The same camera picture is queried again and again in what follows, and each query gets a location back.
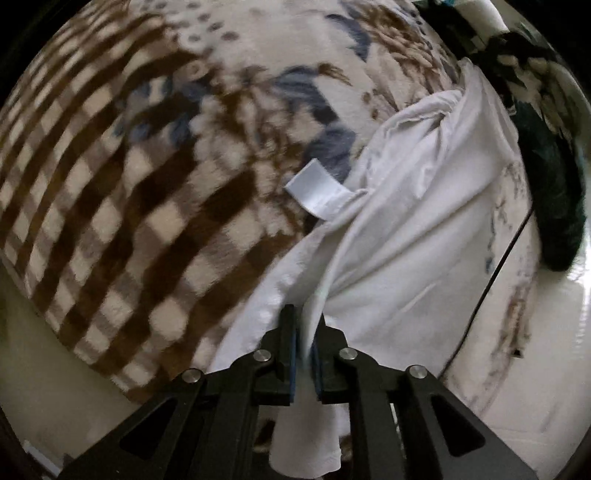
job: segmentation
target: crumpled cloth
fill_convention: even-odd
[[[475,266],[488,248],[493,186],[519,160],[517,131],[482,72],[460,65],[461,89],[380,127],[344,183],[353,195],[265,276],[212,362],[228,367],[256,348],[284,303],[301,307],[299,390],[271,446],[271,465],[284,475],[316,478],[340,466],[339,407],[313,399],[306,371],[323,312],[378,363],[419,363],[437,375],[486,282]]]

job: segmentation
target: wire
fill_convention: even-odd
[[[476,314],[478,313],[478,310],[480,310],[480,307],[481,307],[482,303],[484,302],[484,299],[486,298],[486,296],[488,295],[489,291],[491,290],[491,287],[492,287],[493,283],[495,282],[497,276],[499,275],[499,272],[501,271],[501,268],[505,264],[505,261],[509,257],[509,254],[511,253],[511,250],[513,250],[513,247],[517,243],[517,240],[519,240],[519,237],[521,236],[521,233],[523,232],[525,226],[527,225],[527,222],[530,221],[531,215],[533,213],[534,213],[534,208],[531,207],[530,208],[530,211],[527,212],[527,215],[525,216],[523,222],[521,222],[521,225],[519,226],[519,228],[517,229],[515,235],[511,239],[511,242],[507,246],[507,249],[505,250],[505,253],[503,253],[503,256],[501,257],[501,260],[499,261],[499,264],[496,266],[495,271],[492,273],[490,280],[488,281],[485,289],[482,292],[482,295],[480,295],[480,298],[478,299],[478,303],[476,304],[476,307],[474,307],[474,310],[472,311],[472,315],[470,316],[470,320],[468,321],[468,325],[466,326],[466,329],[464,330],[464,334],[462,335],[462,339],[460,340],[460,343],[458,343],[458,345],[456,347],[456,350],[453,352],[452,356],[449,358],[449,360],[445,364],[445,367],[443,367],[443,370],[441,371],[441,373],[438,376],[439,379],[442,379],[443,376],[447,373],[447,371],[449,370],[451,364],[456,359],[457,354],[460,353],[460,350],[464,346],[464,343],[466,342],[466,338],[468,337],[468,333],[470,333],[470,329],[472,328],[472,324],[474,323],[474,319],[476,318]]]

